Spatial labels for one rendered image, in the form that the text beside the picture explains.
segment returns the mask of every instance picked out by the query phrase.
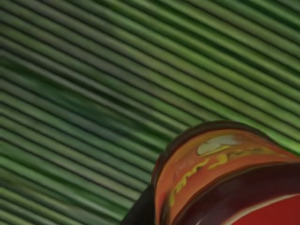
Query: striped mat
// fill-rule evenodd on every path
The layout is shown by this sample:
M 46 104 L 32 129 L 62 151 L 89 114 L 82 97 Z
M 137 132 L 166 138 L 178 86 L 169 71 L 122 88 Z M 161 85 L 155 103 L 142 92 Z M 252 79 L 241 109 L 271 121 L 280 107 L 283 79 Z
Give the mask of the striped mat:
M 300 153 L 300 1 L 1 1 L 3 225 L 117 225 L 187 127 Z

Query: green striped surface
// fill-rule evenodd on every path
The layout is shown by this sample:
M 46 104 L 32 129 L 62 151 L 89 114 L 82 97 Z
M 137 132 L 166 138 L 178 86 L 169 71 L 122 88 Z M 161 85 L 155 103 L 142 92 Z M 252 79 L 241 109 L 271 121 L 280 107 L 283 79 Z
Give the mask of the green striped surface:
M 117 225 L 187 127 L 300 153 L 300 1 L 3 0 L 3 224 Z

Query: orange label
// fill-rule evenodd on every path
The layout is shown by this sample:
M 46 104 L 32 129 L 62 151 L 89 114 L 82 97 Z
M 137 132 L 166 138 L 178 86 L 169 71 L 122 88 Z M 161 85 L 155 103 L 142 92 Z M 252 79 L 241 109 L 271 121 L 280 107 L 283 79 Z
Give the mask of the orange label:
M 184 143 L 166 162 L 156 186 L 156 221 L 168 204 L 168 224 L 187 202 L 213 181 L 224 176 L 271 163 L 294 163 L 300 159 L 273 143 L 240 130 L 211 131 Z

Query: label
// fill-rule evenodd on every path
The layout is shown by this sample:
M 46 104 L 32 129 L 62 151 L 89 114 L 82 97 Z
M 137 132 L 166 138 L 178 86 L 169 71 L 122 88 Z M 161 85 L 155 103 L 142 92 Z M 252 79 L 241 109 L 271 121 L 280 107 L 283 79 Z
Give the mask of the label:
M 192 138 L 166 162 L 156 186 L 156 222 L 167 204 L 168 223 L 214 181 L 250 167 L 300 159 L 270 141 L 241 130 L 211 131 Z

